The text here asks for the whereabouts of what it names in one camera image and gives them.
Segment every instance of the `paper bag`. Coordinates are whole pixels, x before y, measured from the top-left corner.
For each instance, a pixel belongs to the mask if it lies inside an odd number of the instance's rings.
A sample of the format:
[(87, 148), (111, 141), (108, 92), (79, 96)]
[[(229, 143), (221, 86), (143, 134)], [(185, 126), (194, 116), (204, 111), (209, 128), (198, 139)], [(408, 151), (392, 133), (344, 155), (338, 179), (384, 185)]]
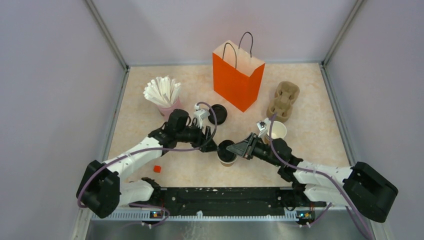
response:
[(245, 32), (238, 46), (228, 40), (212, 53), (213, 90), (245, 112), (258, 98), (265, 62), (240, 48)]

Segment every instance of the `table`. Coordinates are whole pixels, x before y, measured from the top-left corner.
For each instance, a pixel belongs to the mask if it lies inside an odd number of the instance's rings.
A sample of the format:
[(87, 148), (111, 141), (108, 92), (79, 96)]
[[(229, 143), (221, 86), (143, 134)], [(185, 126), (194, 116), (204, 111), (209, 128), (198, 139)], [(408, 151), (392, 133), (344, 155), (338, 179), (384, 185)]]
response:
[[(176, 78), (181, 82), (180, 100), (192, 115), (199, 101), (221, 104), (228, 117), (218, 126), (214, 141), (226, 139), (235, 143), (251, 132), (258, 133), (256, 122), (266, 118), (266, 109), (279, 82), (290, 81), (300, 88), (293, 112), (284, 124), (285, 140), (293, 155), (306, 161), (336, 167), (349, 166), (333, 109), (317, 63), (266, 64), (256, 102), (241, 112), (213, 89), (212, 65), (168, 65), (131, 67), (118, 114), (109, 159), (139, 143), (164, 119), (156, 106), (144, 98), (147, 83), (158, 76)], [(177, 148), (190, 148), (179, 143)], [(161, 173), (153, 172), (154, 165)], [(238, 158), (231, 167), (223, 166), (216, 152), (168, 152), (136, 172), (127, 181), (142, 177), (156, 180), (162, 187), (286, 187), (277, 174), (278, 168), (258, 158)]]

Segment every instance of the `robotic hand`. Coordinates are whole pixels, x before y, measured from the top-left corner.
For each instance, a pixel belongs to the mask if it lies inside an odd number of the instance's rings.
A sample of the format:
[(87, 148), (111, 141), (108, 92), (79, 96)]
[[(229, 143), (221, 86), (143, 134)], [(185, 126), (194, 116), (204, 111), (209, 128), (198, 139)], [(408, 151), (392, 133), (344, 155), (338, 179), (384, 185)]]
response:
[(323, 201), (348, 206), (334, 184), (323, 175), (316, 174), (317, 171), (326, 173), (342, 186), (362, 215), (379, 223), (386, 220), (398, 189), (368, 164), (357, 162), (353, 167), (320, 165), (292, 155), (292, 149), (281, 138), (274, 139), (272, 144), (278, 156), (290, 165), (313, 171), (296, 170), (283, 164), (275, 156), (271, 146), (253, 132), (245, 140), (226, 149), (248, 160), (257, 157), (272, 165), (281, 166), (277, 172), (281, 178), (292, 182), (293, 189), (301, 189), (312, 202)]
[(204, 132), (202, 128), (202, 121), (209, 116), (209, 112), (199, 109), (198, 105), (195, 105), (195, 109), (194, 118), (192, 121), (190, 119), (188, 125), (188, 112), (176, 109), (167, 122), (149, 133), (133, 148), (103, 163), (92, 161), (76, 192), (78, 204), (81, 201), (100, 218), (105, 218), (117, 206), (150, 199), (154, 191), (150, 183), (144, 180), (125, 183), (124, 180), (144, 164), (175, 148), (177, 143), (190, 143), (194, 149), (203, 153), (217, 151), (218, 146), (212, 139), (211, 128), (206, 126)]

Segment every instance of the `small red object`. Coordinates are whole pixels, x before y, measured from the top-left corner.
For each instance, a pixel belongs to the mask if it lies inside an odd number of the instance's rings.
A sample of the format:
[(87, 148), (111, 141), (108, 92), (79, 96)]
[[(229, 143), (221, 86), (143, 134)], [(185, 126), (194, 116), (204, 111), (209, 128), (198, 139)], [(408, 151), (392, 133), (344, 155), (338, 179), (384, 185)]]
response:
[(155, 165), (153, 168), (153, 172), (160, 174), (162, 170), (161, 166)]

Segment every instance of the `bundle of straws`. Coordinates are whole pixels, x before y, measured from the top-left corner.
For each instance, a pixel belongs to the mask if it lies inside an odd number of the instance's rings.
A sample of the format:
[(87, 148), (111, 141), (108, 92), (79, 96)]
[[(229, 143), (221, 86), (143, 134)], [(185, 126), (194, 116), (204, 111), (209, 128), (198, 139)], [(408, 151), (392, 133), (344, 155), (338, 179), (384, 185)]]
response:
[(144, 97), (161, 108), (169, 108), (175, 104), (180, 94), (181, 83), (168, 76), (152, 79), (144, 88)]

